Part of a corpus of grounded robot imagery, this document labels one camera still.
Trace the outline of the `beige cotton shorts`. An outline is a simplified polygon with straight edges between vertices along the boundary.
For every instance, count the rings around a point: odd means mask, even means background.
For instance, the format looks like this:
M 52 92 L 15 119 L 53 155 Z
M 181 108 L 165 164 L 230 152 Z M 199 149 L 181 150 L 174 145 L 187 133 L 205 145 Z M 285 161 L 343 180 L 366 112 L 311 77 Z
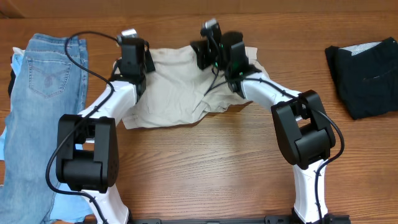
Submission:
M 207 93 L 215 75 L 210 67 L 198 68 L 190 46 L 150 52 L 155 71 L 146 75 L 144 94 L 123 118 L 126 129 L 196 123 L 207 113 L 223 113 L 231 105 L 248 102 L 223 83 L 223 72 L 215 82 L 220 86 Z

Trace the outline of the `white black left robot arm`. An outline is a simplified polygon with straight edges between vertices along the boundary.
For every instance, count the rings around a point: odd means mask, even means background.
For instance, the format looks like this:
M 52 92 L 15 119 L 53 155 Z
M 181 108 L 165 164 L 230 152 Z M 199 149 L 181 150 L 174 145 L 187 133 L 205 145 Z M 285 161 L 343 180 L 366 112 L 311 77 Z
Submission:
M 57 180 L 67 191 L 47 185 L 58 194 L 83 197 L 98 223 L 132 223 L 130 209 L 116 187 L 119 154 L 116 126 L 146 90 L 146 73 L 155 70 L 146 40 L 118 36 L 121 59 L 116 61 L 105 91 L 87 109 L 65 114 L 58 122 L 57 148 L 46 173 L 55 167 Z

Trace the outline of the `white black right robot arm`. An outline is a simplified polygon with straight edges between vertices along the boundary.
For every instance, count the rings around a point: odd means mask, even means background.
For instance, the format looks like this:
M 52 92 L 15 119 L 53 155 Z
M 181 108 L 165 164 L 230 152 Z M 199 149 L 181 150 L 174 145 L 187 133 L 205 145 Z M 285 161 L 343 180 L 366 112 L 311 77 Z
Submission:
M 291 215 L 268 217 L 282 223 L 334 223 L 325 203 L 325 169 L 336 144 L 335 123 L 326 115 L 319 95 L 290 90 L 267 78 L 249 63 L 242 37 L 191 42 L 198 67 L 224 72 L 230 89 L 272 113 L 278 147 L 292 165 L 295 202 Z

